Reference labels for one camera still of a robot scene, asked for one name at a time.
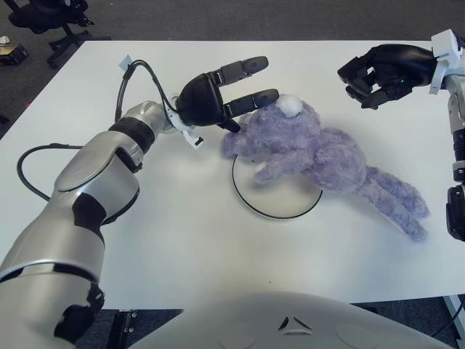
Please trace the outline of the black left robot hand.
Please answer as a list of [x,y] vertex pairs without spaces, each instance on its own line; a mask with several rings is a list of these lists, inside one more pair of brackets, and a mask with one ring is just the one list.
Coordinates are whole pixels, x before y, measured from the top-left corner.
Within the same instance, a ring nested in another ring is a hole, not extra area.
[[266,89],[226,103],[219,88],[249,78],[268,65],[265,56],[258,56],[196,76],[185,85],[176,100],[177,113],[182,122],[195,127],[216,125],[232,133],[239,132],[240,125],[234,118],[272,104],[279,98],[279,92]]

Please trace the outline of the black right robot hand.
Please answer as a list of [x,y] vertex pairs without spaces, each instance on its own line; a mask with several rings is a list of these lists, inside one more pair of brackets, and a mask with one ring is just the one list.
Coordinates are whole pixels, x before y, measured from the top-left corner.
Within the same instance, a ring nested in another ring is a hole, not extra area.
[[409,95],[413,88],[431,84],[437,67],[433,53],[407,44],[382,44],[338,69],[347,94],[364,109]]

